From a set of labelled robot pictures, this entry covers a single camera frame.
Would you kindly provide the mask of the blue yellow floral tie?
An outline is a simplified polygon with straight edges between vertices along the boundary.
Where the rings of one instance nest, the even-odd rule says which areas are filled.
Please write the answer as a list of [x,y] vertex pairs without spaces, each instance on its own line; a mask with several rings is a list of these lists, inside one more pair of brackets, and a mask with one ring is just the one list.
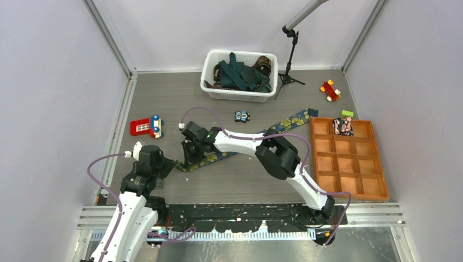
[[[278,133],[286,133],[290,130],[307,124],[312,117],[317,117],[319,111],[312,108],[303,109],[296,114],[286,118],[285,120],[271,125],[269,128],[277,131]],[[198,168],[217,163],[221,160],[230,158],[237,155],[236,152],[223,152],[223,153],[212,153],[204,158],[200,159],[197,163],[188,164],[180,160],[174,160],[174,168],[182,172],[194,171]]]

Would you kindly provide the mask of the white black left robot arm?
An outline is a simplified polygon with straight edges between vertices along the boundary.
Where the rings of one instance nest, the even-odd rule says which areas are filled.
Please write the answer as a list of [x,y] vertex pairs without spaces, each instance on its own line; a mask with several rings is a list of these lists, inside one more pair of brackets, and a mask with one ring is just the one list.
[[116,210],[89,261],[134,261],[151,228],[167,221],[164,198],[151,192],[157,180],[172,171],[174,161],[165,158],[158,146],[140,142],[123,156],[135,161],[121,182]]

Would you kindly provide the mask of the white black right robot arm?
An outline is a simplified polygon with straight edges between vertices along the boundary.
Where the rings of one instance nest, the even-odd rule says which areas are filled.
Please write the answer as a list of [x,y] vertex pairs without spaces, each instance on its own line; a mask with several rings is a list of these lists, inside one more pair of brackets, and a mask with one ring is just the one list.
[[288,182],[312,211],[312,218],[325,224],[333,218],[335,200],[315,183],[304,168],[297,148],[283,133],[268,129],[264,133],[246,134],[213,127],[200,127],[193,121],[180,123],[185,137],[182,143],[186,160],[199,160],[207,153],[241,153],[256,156],[272,177]]

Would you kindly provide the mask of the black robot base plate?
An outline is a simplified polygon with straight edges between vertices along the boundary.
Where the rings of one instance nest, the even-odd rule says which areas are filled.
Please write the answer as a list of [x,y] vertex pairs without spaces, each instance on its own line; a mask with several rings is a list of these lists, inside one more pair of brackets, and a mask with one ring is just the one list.
[[336,205],[327,222],[318,222],[312,211],[303,204],[225,204],[225,205],[169,205],[168,215],[157,225],[170,230],[184,231],[196,227],[198,233],[213,230],[224,233],[256,232],[266,225],[270,233],[305,231],[323,225],[332,229],[339,221],[344,207]]

